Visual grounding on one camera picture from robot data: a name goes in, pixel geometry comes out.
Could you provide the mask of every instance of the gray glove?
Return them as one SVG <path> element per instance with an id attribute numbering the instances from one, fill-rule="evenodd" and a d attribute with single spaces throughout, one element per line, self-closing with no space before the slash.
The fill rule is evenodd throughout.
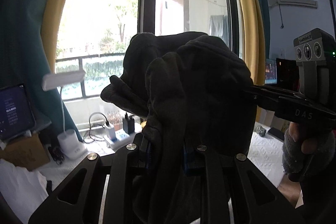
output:
<path id="1" fill-rule="evenodd" d="M 313 153 L 314 156 L 304 177 L 316 175 L 325 169 L 335 154 L 335 136 L 332 132 L 320 133 L 315 138 L 318 144 L 317 150 Z M 293 138 L 289 135 L 289 130 L 287 129 L 285 132 L 285 142 L 282 146 L 282 164 L 285 172 L 288 174 L 300 172 L 303 168 L 304 160 L 307 159 L 308 155 L 303 154 L 301 151 L 302 141 L 298 140 L 294 142 Z"/>

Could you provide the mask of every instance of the cardboard box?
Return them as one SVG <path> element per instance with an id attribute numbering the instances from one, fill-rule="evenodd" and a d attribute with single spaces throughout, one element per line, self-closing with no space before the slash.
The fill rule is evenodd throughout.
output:
<path id="1" fill-rule="evenodd" d="M 29 171 L 50 162 L 37 133 L 8 143 L 4 150 L 0 150 L 0 159 L 25 167 Z"/>

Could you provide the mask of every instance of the window frame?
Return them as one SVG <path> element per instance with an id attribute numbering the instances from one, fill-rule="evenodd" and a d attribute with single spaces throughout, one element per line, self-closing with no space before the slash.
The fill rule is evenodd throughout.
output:
<path id="1" fill-rule="evenodd" d="M 231 50 L 239 56 L 239 18 L 238 18 L 238 4 L 237 0 L 226 0 L 227 3 L 227 15 L 228 15 L 228 28 L 229 32 L 229 45 L 231 45 Z M 188 4 L 189 1 L 184 0 L 184 5 Z M 137 32 L 150 32 L 155 33 L 155 7 L 156 0 L 138 0 L 138 23 Z M 184 19 L 184 31 L 189 31 L 189 23 Z M 56 59 L 55 63 L 78 59 L 79 69 L 83 69 L 83 59 L 92 57 L 105 57 L 105 56 L 118 56 L 125 55 L 125 53 L 112 53 L 112 54 L 100 54 L 100 55 L 88 55 L 79 56 L 71 58 Z M 98 97 L 97 95 L 86 95 L 84 81 L 81 82 L 82 97 L 64 99 L 65 102 L 87 99 L 92 97 Z"/>

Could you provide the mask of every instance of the desk lamp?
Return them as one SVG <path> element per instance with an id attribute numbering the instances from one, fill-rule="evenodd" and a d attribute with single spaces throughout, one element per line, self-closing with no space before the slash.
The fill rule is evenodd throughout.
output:
<path id="1" fill-rule="evenodd" d="M 83 143 L 79 142 L 74 129 L 65 130 L 65 116 L 62 100 L 62 89 L 65 85 L 81 82 L 84 79 L 85 71 L 76 70 L 70 72 L 61 72 L 58 74 L 49 73 L 42 79 L 42 89 L 44 91 L 53 90 L 60 87 L 60 99 L 63 118 L 63 132 L 57 136 L 62 152 L 71 160 L 75 160 L 82 155 L 86 148 Z"/>

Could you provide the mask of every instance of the metal screw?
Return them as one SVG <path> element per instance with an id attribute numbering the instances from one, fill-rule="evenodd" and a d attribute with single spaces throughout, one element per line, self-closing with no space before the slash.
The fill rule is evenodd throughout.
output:
<path id="1" fill-rule="evenodd" d="M 246 160 L 246 156 L 244 154 L 241 154 L 241 153 L 237 154 L 236 158 L 237 158 L 237 160 L 240 160 L 240 161 Z"/>
<path id="2" fill-rule="evenodd" d="M 198 151 L 202 151 L 202 152 L 204 152 L 205 150 L 207 150 L 207 146 L 204 145 L 204 144 L 199 144 L 199 145 L 197 146 L 197 150 L 198 150 Z"/>
<path id="3" fill-rule="evenodd" d="M 135 150 L 137 149 L 137 145 L 135 143 L 129 143 L 128 145 L 126 145 L 126 148 L 128 150 Z"/>
<path id="4" fill-rule="evenodd" d="M 95 160 L 98 157 L 98 155 L 96 153 L 90 153 L 87 155 L 87 158 L 89 160 Z"/>

